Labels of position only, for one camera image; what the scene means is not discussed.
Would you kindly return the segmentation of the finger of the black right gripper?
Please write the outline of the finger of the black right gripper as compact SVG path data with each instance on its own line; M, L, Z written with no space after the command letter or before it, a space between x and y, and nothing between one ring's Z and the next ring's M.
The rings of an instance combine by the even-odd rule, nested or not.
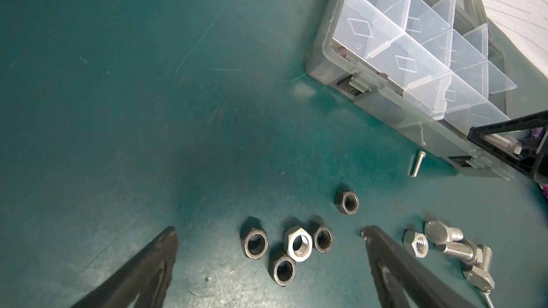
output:
M546 111L472 127L467 139L536 183L547 183Z

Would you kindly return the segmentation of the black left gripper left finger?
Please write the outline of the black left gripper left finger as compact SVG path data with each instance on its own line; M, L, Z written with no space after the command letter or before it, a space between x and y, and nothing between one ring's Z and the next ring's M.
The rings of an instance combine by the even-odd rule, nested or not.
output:
M164 306L177 252L178 235L170 226L74 306Z

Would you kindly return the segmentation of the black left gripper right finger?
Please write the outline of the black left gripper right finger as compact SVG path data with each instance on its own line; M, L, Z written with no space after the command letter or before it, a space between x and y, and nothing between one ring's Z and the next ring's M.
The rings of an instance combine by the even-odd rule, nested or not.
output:
M472 307L377 226L362 229L368 260L382 307Z

